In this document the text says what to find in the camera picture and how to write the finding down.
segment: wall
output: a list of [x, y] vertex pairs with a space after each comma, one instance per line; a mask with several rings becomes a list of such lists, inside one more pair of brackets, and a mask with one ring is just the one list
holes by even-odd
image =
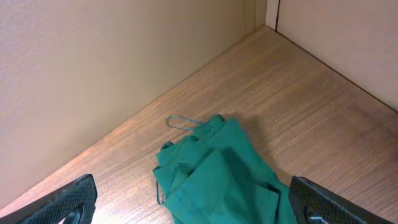
[[245, 0], [2, 1], [0, 207], [244, 37], [247, 13]]
[[277, 30], [398, 110], [398, 1], [281, 0]]

